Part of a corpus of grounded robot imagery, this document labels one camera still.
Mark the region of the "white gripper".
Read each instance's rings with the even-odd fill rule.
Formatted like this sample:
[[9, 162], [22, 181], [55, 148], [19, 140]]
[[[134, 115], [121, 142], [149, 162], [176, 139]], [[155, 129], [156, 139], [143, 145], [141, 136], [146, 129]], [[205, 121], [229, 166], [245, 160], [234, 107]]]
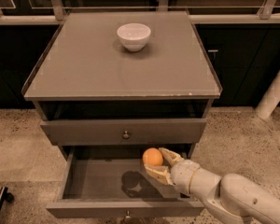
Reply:
[[175, 190], [184, 195], [189, 195], [189, 187], [194, 173], [200, 169], [200, 165], [191, 160], [183, 160], [176, 152], [164, 147], [159, 148], [162, 156], [173, 166], [171, 173], [167, 166], [152, 166], [145, 164], [146, 172], [163, 185], [174, 186]]

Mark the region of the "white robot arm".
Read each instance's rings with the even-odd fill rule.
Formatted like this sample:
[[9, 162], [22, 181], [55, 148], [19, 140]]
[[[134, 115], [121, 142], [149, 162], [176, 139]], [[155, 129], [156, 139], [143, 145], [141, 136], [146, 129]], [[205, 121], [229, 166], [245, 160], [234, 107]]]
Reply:
[[223, 224], [280, 224], [280, 200], [242, 175], [219, 176], [164, 148], [143, 154], [148, 175], [177, 192], [193, 196]]

